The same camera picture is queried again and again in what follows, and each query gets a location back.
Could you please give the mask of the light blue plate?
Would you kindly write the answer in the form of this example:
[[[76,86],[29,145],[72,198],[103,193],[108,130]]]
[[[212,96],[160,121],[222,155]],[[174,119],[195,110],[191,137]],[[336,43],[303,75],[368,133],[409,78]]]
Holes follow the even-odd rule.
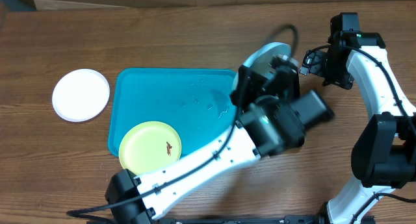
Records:
[[[289,45],[281,42],[266,44],[239,68],[230,96],[276,95],[286,98],[295,93],[297,68],[298,61],[292,57]]]

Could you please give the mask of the yellow plate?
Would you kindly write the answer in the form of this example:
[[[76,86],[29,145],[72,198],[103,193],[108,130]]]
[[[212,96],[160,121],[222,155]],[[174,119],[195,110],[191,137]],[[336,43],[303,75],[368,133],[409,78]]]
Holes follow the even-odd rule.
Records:
[[[140,175],[177,162],[181,151],[181,139],[171,126],[160,121],[147,121],[127,132],[118,157],[124,169]]]

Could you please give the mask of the pink plate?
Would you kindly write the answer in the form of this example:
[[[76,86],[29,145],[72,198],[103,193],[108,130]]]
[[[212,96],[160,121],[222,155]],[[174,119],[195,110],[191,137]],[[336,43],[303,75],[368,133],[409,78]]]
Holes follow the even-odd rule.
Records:
[[[77,69],[57,82],[51,102],[60,118],[70,122],[84,122],[104,110],[110,92],[109,82],[100,72]]]

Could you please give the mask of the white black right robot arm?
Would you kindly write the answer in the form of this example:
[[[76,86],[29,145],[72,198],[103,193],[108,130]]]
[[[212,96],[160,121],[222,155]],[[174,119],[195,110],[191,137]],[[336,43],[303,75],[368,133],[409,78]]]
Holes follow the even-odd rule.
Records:
[[[389,65],[377,32],[337,31],[309,50],[301,72],[339,83],[347,75],[358,85],[369,122],[352,149],[352,177],[322,206],[319,223],[370,223],[366,213],[383,197],[415,181],[415,106]]]

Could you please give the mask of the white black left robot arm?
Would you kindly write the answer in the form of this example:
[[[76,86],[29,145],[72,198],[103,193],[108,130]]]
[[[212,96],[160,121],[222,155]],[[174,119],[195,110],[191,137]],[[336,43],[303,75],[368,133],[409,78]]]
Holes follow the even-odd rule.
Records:
[[[310,119],[299,100],[281,97],[298,80],[295,60],[256,59],[243,64],[235,80],[229,129],[184,158],[178,134],[165,123],[149,121],[127,132],[119,148],[123,169],[105,194],[115,223],[151,223],[215,177],[303,144]]]

